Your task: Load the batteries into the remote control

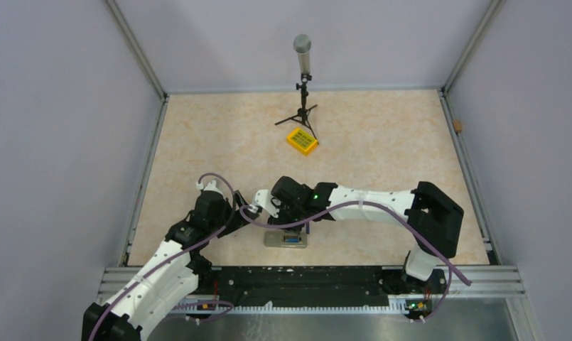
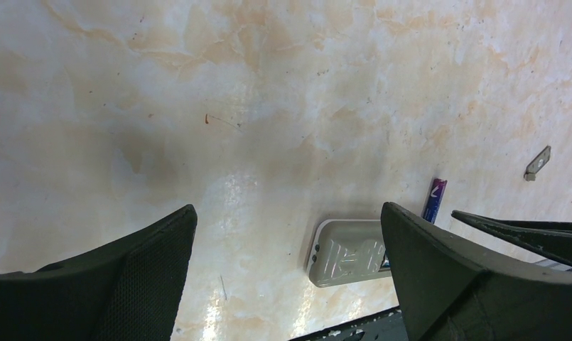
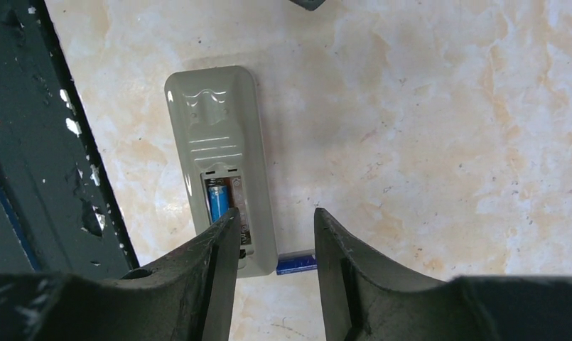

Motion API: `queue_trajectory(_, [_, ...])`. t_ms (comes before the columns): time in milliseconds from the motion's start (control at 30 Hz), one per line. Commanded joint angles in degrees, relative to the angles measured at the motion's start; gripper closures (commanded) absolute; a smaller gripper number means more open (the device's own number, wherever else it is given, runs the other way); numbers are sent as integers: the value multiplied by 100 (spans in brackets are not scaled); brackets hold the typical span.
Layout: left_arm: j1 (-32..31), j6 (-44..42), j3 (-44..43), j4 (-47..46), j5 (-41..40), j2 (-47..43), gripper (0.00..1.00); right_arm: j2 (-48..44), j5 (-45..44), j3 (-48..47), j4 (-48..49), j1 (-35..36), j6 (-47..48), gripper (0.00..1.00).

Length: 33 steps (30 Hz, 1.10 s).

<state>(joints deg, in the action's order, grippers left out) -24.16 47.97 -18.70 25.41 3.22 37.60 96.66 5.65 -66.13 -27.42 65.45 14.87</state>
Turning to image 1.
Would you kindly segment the white remote control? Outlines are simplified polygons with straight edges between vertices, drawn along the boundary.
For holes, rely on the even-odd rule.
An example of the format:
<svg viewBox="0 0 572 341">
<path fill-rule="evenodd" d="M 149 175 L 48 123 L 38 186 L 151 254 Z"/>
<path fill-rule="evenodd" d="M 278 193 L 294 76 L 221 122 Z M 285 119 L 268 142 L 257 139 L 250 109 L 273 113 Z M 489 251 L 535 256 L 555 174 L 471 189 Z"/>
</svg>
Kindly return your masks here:
<svg viewBox="0 0 572 341">
<path fill-rule="evenodd" d="M 308 246 L 307 235 L 301 232 L 270 230 L 264 235 L 264 246 L 272 248 L 305 249 Z"/>
</svg>

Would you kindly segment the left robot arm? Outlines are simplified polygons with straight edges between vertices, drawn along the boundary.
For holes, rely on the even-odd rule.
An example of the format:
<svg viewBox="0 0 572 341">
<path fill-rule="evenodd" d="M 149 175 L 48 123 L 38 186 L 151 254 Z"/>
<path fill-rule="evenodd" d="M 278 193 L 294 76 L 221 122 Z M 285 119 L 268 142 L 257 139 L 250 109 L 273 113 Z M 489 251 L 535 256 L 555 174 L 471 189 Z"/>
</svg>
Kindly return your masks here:
<svg viewBox="0 0 572 341">
<path fill-rule="evenodd" d="M 238 191 L 228 199 L 220 190 L 202 190 L 194 208 L 169 228 L 136 275 L 103 304 L 89 306 L 82 340 L 147 340 L 184 297 L 211 287 L 212 264 L 200 250 L 215 237 L 246 226 L 260 212 L 258 207 L 248 208 Z"/>
</svg>

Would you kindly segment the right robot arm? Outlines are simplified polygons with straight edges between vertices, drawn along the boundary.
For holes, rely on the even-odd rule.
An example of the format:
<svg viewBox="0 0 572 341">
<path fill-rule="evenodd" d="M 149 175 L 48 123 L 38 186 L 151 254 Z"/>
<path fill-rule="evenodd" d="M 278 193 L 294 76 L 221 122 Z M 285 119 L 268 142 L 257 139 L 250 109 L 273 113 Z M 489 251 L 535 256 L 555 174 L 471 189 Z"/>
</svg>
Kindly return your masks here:
<svg viewBox="0 0 572 341">
<path fill-rule="evenodd" d="M 254 204 L 269 224 L 297 229 L 321 220 L 398 223 L 416 240 L 401 273 L 402 286 L 421 292 L 439 262 L 456 257 L 464 209 L 437 185 L 420 181 L 411 190 L 374 191 L 320 182 L 314 187 L 283 176 L 270 190 L 258 190 Z"/>
</svg>

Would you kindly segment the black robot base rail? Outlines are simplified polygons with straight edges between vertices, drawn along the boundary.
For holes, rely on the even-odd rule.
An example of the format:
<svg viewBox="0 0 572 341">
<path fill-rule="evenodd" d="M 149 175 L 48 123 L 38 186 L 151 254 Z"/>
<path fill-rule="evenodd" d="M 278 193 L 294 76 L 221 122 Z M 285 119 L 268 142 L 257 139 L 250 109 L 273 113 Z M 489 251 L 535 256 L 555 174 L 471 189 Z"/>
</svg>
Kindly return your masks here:
<svg viewBox="0 0 572 341">
<path fill-rule="evenodd" d="M 446 282 L 441 269 L 421 281 L 400 266 L 223 266 L 204 275 L 194 293 L 237 307 L 387 307 L 404 295 L 433 298 Z"/>
</svg>

